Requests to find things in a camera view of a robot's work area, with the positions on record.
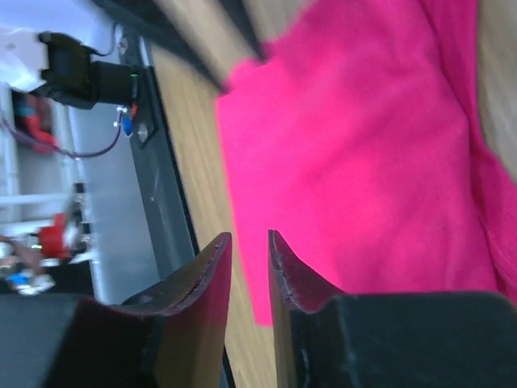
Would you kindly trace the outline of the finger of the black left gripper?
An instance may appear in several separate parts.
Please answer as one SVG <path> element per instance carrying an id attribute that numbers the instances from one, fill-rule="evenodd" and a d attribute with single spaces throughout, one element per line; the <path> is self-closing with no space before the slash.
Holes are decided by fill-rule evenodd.
<path id="1" fill-rule="evenodd" d="M 93 0 L 109 18 L 165 49 L 186 62 L 220 93 L 227 88 L 208 68 L 205 61 L 186 40 L 181 31 L 169 20 L 155 1 L 151 0 Z"/>
<path id="2" fill-rule="evenodd" d="M 231 22 L 240 32 L 246 43 L 260 61 L 265 61 L 267 55 L 262 47 L 259 36 L 242 0 L 219 0 L 222 8 Z"/>

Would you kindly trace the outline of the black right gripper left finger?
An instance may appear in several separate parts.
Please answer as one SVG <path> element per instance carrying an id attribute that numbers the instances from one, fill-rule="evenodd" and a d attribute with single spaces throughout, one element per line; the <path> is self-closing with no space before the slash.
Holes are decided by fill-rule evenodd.
<path id="1" fill-rule="evenodd" d="M 232 237 L 222 233 L 119 306 L 69 293 L 2 295 L 2 386 L 219 386 L 231 266 Z"/>

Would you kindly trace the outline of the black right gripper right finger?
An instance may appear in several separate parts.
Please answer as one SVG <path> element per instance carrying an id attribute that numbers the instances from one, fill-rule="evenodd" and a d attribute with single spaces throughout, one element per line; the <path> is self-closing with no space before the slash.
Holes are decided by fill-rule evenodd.
<path id="1" fill-rule="evenodd" d="M 496 293 L 347 294 L 268 234 L 281 387 L 513 387 L 516 309 Z"/>

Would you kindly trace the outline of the pink t shirt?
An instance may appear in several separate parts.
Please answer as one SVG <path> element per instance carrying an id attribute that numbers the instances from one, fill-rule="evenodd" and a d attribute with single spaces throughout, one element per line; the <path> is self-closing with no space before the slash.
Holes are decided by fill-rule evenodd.
<path id="1" fill-rule="evenodd" d="M 267 233 L 348 293 L 516 297 L 516 188 L 481 134 L 477 3 L 316 1 L 216 102 L 254 316 Z"/>

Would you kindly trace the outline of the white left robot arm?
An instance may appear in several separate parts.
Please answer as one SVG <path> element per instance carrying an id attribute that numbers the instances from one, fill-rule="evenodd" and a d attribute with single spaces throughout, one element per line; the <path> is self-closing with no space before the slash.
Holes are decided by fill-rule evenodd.
<path id="1" fill-rule="evenodd" d="M 226 86 L 187 41 L 158 1 L 94 1 L 116 26 L 181 58 L 219 92 Z M 1 17 L 1 82 L 22 93 L 90 110 L 98 103 L 131 106 L 138 100 L 140 72 L 107 62 L 95 48 L 64 32 L 38 31 Z"/>

